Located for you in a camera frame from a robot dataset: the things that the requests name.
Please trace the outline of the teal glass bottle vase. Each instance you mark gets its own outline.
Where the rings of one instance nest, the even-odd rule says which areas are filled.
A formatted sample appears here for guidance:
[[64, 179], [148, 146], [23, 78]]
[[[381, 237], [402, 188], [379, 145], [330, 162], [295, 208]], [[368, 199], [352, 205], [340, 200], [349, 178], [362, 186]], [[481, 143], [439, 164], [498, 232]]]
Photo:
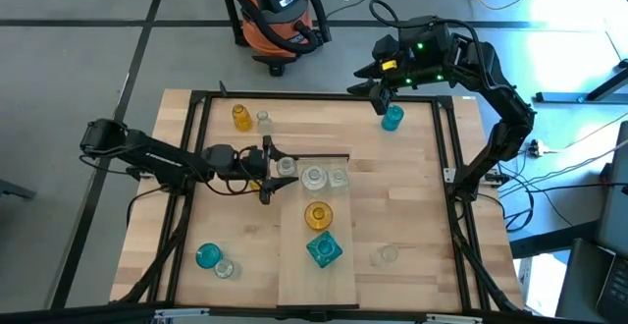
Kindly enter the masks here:
[[391, 105], [383, 116], [381, 126], [385, 131], [396, 131], [403, 120], [404, 111], [398, 105]]

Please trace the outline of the dark grey desk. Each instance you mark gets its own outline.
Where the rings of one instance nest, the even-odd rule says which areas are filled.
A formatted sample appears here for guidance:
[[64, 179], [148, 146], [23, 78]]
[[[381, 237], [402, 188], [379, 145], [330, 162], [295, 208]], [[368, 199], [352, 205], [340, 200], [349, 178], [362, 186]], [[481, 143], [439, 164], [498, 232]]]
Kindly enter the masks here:
[[556, 314], [575, 321], [608, 324], [596, 305], [616, 253], [598, 242], [600, 221], [530, 236], [510, 243], [514, 257], [524, 258], [552, 250], [570, 251]]

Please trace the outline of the clear glass jar vase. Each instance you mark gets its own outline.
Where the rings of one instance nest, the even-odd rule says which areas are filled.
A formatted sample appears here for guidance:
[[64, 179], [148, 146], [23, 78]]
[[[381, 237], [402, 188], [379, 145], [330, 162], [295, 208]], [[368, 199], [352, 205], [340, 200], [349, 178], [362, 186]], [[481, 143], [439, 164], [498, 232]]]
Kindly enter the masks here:
[[229, 258], [223, 258], [214, 266], [214, 272], [219, 279], [235, 279], [237, 276], [237, 264]]
[[386, 267], [396, 262], [398, 258], [398, 250], [392, 244], [386, 244], [378, 247], [370, 254], [370, 262], [375, 267]]

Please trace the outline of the clear square cut-glass vase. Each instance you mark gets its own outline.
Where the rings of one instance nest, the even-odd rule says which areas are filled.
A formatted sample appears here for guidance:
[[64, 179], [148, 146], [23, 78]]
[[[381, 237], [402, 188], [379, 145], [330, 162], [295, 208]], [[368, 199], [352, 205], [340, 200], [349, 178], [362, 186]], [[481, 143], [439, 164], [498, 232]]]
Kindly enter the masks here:
[[328, 180], [331, 189], [345, 189], [349, 186], [347, 172], [342, 168], [330, 169]]

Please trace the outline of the grey computer monitor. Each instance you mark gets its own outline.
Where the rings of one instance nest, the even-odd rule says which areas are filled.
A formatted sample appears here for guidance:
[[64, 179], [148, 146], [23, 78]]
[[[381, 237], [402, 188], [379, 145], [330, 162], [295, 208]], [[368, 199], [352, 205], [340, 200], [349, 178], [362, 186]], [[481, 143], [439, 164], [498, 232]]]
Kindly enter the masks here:
[[598, 242], [628, 257], [628, 121], [621, 123], [617, 143], [626, 144], [616, 150], [611, 162], [610, 182], [600, 224]]

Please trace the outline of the teal square textured glass vase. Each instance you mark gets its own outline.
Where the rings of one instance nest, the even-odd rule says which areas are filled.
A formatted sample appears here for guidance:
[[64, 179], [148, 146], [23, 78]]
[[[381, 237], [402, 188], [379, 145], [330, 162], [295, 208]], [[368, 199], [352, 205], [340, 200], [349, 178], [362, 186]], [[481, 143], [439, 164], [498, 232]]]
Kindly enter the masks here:
[[313, 260], [320, 268], [325, 268], [338, 259], [342, 248], [329, 231], [324, 231], [306, 245]]

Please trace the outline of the clear ribbed glass bottle vase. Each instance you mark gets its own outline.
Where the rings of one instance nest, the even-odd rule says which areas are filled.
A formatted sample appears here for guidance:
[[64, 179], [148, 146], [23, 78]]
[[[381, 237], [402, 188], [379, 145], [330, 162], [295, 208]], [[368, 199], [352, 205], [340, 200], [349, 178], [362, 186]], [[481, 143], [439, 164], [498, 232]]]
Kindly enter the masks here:
[[270, 135], [273, 131], [273, 121], [267, 111], [261, 110], [256, 114], [257, 132], [261, 135]]

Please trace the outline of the small clear glass vase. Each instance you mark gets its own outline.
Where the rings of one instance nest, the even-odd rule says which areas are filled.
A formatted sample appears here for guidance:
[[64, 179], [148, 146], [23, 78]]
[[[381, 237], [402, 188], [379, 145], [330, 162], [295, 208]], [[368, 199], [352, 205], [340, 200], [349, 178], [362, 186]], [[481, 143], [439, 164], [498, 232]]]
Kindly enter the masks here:
[[276, 163], [278, 175], [281, 177], [294, 177], [297, 175], [297, 163], [292, 157], [286, 156]]

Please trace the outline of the wide clear round glass vase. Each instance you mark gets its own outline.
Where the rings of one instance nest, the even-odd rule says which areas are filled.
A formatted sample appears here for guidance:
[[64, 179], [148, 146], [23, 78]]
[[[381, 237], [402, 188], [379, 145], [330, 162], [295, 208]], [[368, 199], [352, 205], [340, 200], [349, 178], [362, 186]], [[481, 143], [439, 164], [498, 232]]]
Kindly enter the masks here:
[[300, 176], [303, 186], [311, 191], [324, 189], [328, 183], [327, 171], [317, 165], [306, 167]]

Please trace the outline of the wooden shelf with black legs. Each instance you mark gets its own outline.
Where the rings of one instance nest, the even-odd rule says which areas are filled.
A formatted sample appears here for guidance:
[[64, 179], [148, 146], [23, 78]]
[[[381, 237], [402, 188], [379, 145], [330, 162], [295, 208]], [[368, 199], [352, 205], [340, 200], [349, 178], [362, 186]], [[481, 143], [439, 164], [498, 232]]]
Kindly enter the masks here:
[[[298, 181], [279, 191], [274, 201], [280, 210], [279, 307], [338, 307], [358, 306], [353, 260], [352, 219], [349, 186], [331, 189], [329, 180], [324, 189], [306, 189], [302, 171], [317, 165], [327, 171], [345, 169], [347, 156], [317, 156], [300, 158], [297, 163]], [[334, 213], [329, 231], [342, 248], [343, 254], [325, 268], [320, 268], [306, 245], [324, 231], [311, 230], [305, 223], [305, 208], [314, 201], [328, 203]]]

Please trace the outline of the teal round glass vase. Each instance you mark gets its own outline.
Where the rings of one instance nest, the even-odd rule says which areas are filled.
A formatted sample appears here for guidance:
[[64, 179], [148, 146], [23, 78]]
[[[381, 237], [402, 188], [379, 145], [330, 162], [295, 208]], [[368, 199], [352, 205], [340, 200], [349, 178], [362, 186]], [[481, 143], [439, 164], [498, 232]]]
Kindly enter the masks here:
[[215, 243], [204, 243], [195, 253], [196, 264], [202, 269], [214, 268], [223, 257], [223, 252]]

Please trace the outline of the wide yellow ribbed glass vase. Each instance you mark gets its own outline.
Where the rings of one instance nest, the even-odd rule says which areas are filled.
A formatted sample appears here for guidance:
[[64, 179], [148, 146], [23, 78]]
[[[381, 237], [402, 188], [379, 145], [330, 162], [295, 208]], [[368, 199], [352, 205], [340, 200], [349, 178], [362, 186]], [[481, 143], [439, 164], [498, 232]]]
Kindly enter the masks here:
[[314, 201], [305, 208], [304, 220], [311, 230], [324, 231], [331, 226], [333, 219], [333, 210], [326, 202]]

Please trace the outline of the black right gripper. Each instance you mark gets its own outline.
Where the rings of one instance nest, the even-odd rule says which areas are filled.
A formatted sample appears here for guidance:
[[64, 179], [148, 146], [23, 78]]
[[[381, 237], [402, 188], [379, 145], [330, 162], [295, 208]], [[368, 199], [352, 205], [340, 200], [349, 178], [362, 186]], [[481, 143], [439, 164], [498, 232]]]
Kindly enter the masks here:
[[[346, 89], [350, 94], [369, 94], [376, 87], [372, 94], [372, 103], [378, 115], [384, 115], [393, 98], [393, 92], [405, 84], [405, 50], [397, 39], [387, 34], [377, 40], [372, 50], [374, 61], [365, 67], [355, 71], [353, 74], [357, 78], [373, 78], [357, 83]], [[383, 71], [384, 62], [396, 60], [397, 68]]]

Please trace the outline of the small yellow glass vase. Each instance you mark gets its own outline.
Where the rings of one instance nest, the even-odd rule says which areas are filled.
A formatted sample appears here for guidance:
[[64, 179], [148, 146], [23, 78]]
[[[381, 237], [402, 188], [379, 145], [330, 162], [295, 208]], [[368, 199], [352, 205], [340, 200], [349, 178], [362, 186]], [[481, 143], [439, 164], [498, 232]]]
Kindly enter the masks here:
[[249, 132], [252, 129], [252, 119], [244, 105], [236, 104], [232, 110], [232, 117], [239, 131]]

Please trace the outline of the black keyboard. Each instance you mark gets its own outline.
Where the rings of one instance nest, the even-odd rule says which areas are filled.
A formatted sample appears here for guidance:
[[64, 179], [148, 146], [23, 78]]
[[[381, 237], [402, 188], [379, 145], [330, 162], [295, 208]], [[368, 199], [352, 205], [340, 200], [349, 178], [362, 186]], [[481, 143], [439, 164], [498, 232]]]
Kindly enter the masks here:
[[596, 310], [608, 324], [628, 324], [628, 259], [612, 260]]

